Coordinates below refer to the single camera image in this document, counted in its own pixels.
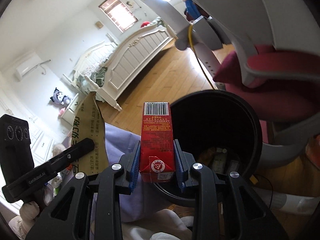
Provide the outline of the right hand in white glove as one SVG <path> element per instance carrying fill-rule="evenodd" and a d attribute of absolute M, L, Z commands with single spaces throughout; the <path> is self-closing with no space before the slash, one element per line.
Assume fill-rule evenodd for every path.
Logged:
<path fill-rule="evenodd" d="M 169 209 L 121 226 L 123 239 L 192 239 L 192 231 Z"/>

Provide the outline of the left hand in white glove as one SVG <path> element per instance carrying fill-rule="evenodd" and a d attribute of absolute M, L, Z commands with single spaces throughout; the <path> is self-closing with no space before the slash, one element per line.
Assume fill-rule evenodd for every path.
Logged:
<path fill-rule="evenodd" d="M 54 198 L 54 188 L 47 184 L 44 188 L 44 204 L 48 206 Z M 40 208 L 36 202 L 24 203 L 20 210 L 20 215 L 9 221 L 9 227 L 19 239 L 25 239 L 30 229 L 34 226 Z"/>

